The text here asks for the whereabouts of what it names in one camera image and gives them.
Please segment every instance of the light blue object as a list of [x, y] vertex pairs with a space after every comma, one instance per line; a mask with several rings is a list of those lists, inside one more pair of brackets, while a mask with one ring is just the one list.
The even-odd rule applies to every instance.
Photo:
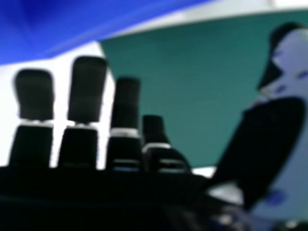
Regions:
[[0, 0], [0, 64], [53, 57], [210, 0]]

